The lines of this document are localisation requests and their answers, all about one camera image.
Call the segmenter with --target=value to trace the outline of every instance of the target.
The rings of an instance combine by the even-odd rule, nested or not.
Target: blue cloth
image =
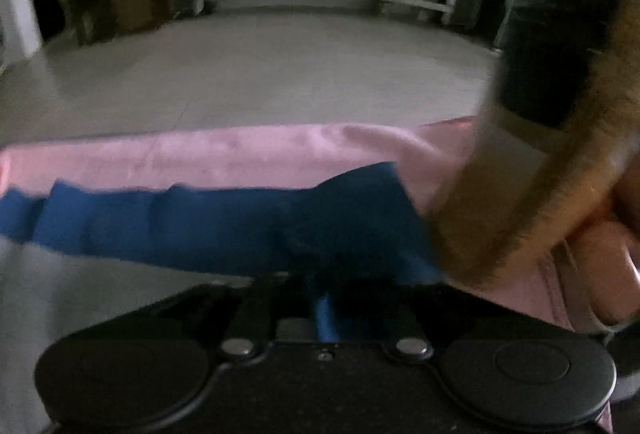
[[[332,295],[357,278],[441,280],[424,223],[394,166],[363,167],[306,190],[89,193],[58,182],[46,198],[9,190],[0,235],[69,255],[204,273],[303,273],[319,336],[338,337]]]

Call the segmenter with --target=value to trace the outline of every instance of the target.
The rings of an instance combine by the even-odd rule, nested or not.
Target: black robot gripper
[[[198,286],[63,338],[35,370],[56,432],[604,432],[616,369],[595,340],[446,285],[361,281],[337,312],[385,340],[323,344],[304,288]]]

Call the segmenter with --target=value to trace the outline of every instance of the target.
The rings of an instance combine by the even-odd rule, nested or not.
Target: white wall
[[[28,58],[42,46],[40,29],[31,0],[0,0],[4,33],[4,63]]]

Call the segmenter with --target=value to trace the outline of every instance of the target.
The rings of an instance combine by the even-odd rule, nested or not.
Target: concrete floor
[[[0,77],[0,143],[476,111],[494,55],[439,28],[340,14],[228,14],[76,48]]]

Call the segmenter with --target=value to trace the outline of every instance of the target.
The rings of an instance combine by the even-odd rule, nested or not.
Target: black circular pad
[[[514,342],[495,354],[495,365],[523,384],[552,384],[562,378],[571,362],[561,350],[539,342]]]
[[[439,371],[472,412],[523,431],[593,419],[616,384],[609,353],[586,338],[460,339],[443,353]]]
[[[209,373],[206,352],[174,321],[138,322],[127,327],[140,339],[69,337],[41,356],[36,388],[52,420],[139,426],[169,416],[197,395]]]

